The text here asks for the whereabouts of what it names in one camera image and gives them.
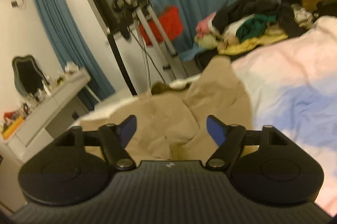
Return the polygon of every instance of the white cloth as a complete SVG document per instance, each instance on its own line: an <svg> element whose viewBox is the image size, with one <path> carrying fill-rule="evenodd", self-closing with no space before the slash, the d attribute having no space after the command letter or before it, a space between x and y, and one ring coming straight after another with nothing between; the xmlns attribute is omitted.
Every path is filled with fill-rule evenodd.
<svg viewBox="0 0 337 224"><path fill-rule="evenodd" d="M235 21L231 24L229 24L227 26L227 28L225 29L223 35L224 36L228 36L228 35L234 35L236 36L236 32L237 30L243 25L243 23L245 23L247 20L253 18L255 16L255 14L250 15L250 16L246 16L238 21Z"/></svg>

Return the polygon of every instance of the white bedsheet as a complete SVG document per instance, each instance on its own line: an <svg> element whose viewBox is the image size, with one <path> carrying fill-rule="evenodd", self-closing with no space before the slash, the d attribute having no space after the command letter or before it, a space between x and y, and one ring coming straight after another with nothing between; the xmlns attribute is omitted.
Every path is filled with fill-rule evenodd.
<svg viewBox="0 0 337 224"><path fill-rule="evenodd" d="M337 213L337 18L232 63L250 96L254 127L272 124L324 170L316 203Z"/></svg>

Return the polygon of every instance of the pink clothing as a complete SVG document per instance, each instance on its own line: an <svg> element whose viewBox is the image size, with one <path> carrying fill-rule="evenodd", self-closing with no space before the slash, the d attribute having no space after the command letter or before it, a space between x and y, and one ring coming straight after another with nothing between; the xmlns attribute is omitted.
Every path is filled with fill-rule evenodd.
<svg viewBox="0 0 337 224"><path fill-rule="evenodd" d="M216 12L211 13L204 20L199 21L197 27L195 28L195 31L197 32L197 37L203 38L204 35L210 33L210 30L208 28L208 21L209 20L213 20L213 18L215 17L215 15L216 15Z"/></svg>

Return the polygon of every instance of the beige blanket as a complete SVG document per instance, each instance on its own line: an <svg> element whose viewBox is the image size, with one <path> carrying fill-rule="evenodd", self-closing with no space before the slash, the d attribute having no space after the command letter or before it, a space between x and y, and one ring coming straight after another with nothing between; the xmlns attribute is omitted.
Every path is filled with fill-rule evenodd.
<svg viewBox="0 0 337 224"><path fill-rule="evenodd" d="M119 124L129 115L135 115L138 124L126 150L137 164L195 159L205 163L218 148L206 130L208 115L252 129L249 97L225 57L214 58L187 91L143 94L109 118L80 125L84 131L96 130L107 123ZM88 151L99 153L96 147Z"/></svg>

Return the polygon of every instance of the orange item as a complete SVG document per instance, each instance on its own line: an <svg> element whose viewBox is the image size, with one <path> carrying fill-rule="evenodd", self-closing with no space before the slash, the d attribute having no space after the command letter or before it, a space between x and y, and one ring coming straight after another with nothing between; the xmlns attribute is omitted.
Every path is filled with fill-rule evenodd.
<svg viewBox="0 0 337 224"><path fill-rule="evenodd" d="M22 124L24 119L19 116L11 126L8 127L8 129L2 134L3 139L6 140L8 139L15 131L16 129Z"/></svg>
<svg viewBox="0 0 337 224"><path fill-rule="evenodd" d="M5 117L7 117L8 119L12 119L12 115L14 115L15 113L16 111L3 113L3 118L5 119Z"/></svg>
<svg viewBox="0 0 337 224"><path fill-rule="evenodd" d="M158 18L161 25L164 28L165 33L169 37L170 40L175 39L176 37L180 36L183 33L184 26L181 23L179 18L179 9L177 6L172 6L170 8L166 8L164 13ZM163 37L161 36L156 24L153 20L148 21L149 26L156 37L158 43L164 41ZM146 34L143 25L139 26L140 32L145 40L147 46L152 46L149 36Z"/></svg>

